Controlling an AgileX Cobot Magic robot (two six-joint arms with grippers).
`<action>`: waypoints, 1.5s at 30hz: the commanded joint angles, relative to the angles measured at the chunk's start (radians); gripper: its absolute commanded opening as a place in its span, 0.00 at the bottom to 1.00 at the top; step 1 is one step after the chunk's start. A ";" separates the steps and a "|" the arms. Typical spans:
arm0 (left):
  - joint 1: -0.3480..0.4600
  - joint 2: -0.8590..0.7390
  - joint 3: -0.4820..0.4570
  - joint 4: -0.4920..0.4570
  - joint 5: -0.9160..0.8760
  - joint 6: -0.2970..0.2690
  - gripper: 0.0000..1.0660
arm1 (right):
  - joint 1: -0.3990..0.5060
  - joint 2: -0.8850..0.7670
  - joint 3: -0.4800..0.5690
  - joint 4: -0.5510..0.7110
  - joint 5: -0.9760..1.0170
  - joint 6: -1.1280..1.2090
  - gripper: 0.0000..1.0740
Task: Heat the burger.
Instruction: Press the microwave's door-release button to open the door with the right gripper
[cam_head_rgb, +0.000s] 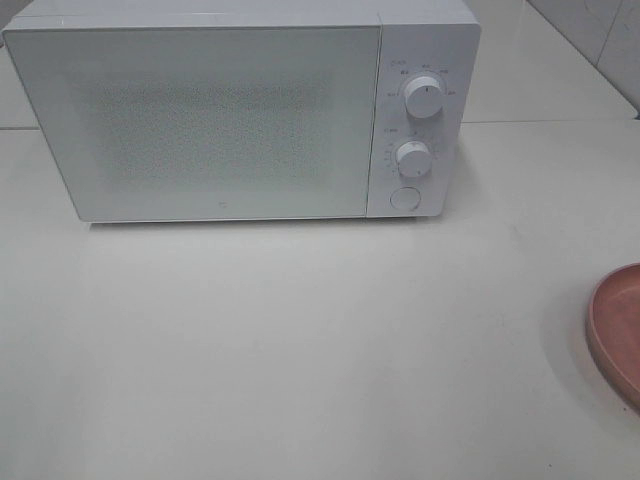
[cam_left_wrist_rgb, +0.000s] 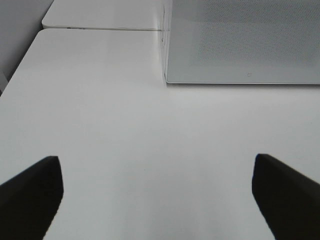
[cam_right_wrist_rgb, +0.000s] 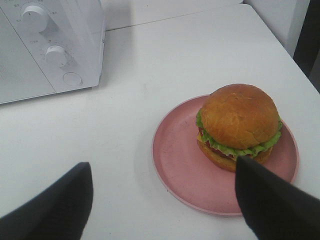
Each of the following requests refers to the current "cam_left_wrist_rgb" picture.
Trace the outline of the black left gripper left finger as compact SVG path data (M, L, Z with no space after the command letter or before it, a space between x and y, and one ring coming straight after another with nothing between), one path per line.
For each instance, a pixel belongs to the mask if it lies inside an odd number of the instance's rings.
M64 195L60 160L47 156L0 186L0 238L42 240Z

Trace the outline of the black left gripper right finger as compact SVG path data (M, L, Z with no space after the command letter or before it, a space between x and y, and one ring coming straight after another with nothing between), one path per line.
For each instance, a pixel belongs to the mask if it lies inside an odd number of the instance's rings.
M320 238L320 185L277 158L255 157L251 191L276 240Z

